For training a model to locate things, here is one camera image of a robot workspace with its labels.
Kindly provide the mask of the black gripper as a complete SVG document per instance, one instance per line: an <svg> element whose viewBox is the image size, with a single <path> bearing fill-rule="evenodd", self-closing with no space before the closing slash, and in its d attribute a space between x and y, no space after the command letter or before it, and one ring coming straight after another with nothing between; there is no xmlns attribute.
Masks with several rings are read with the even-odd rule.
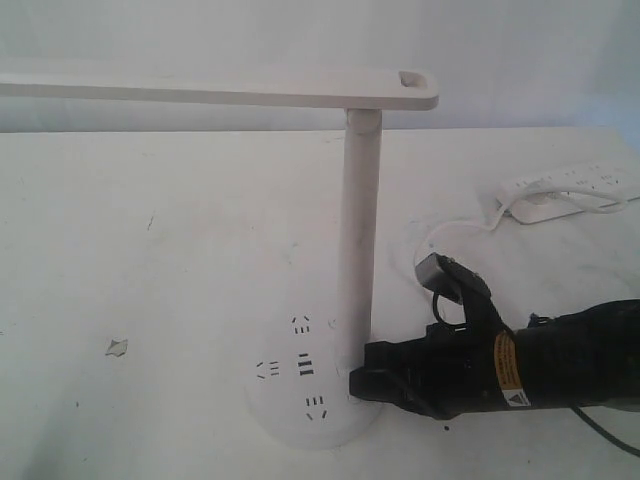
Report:
<svg viewBox="0 0 640 480"><path fill-rule="evenodd" d="M498 333L433 324L420 339L368 343L363 367L349 374L349 393L430 418L502 411L493 352Z"/></svg>

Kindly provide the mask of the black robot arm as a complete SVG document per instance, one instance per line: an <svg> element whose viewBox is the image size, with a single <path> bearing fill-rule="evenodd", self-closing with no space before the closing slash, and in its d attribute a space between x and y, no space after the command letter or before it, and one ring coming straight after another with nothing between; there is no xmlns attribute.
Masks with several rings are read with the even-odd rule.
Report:
<svg viewBox="0 0 640 480"><path fill-rule="evenodd" d="M349 375L352 396L437 420L469 413L639 404L639 302L532 316L507 332L496 316L421 338L372 342Z"/></svg>

